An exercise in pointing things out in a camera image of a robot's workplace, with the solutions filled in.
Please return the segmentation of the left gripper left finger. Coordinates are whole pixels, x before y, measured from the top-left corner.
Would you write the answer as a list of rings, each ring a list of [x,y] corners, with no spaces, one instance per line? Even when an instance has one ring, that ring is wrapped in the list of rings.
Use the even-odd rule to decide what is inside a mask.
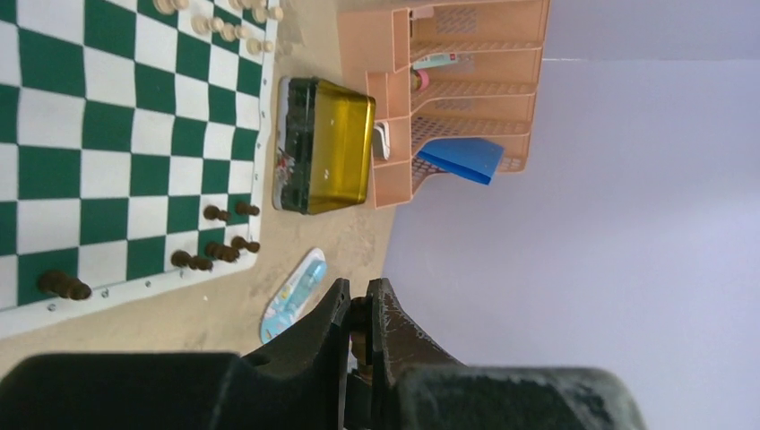
[[[1,381],[4,429],[339,429],[350,284],[255,351],[60,353]]]

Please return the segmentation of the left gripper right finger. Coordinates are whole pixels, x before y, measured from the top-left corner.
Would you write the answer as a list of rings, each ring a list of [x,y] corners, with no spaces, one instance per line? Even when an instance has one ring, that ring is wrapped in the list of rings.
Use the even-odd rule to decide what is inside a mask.
[[[592,367],[465,365],[403,309],[388,279],[367,287],[374,429],[645,429],[634,396]]]

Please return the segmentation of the dark chess piece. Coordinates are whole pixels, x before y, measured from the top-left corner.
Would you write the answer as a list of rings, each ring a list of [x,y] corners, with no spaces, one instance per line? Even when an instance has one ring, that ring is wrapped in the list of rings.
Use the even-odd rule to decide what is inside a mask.
[[[357,360],[358,376],[368,385],[373,381],[371,304],[367,297],[350,303],[351,354]]]
[[[239,201],[235,205],[235,212],[238,215],[247,215],[251,217],[258,216],[260,214],[260,208],[248,202]]]
[[[43,293],[73,301],[86,300],[92,294],[89,285],[64,271],[58,270],[44,272],[39,277],[37,286],[38,290]]]
[[[216,205],[208,205],[203,209],[203,217],[207,220],[228,222],[231,214],[229,211],[223,210]]]
[[[256,254],[260,250],[260,244],[256,241],[250,241],[246,240],[242,236],[235,236],[231,242],[230,246],[237,249],[237,250],[246,250],[249,253]]]
[[[211,271],[212,260],[199,255],[191,255],[186,251],[177,250],[170,256],[170,263],[174,267],[187,268],[193,271]]]
[[[204,253],[209,258],[223,262],[235,262],[240,257],[238,249],[218,242],[208,242],[204,248]]]

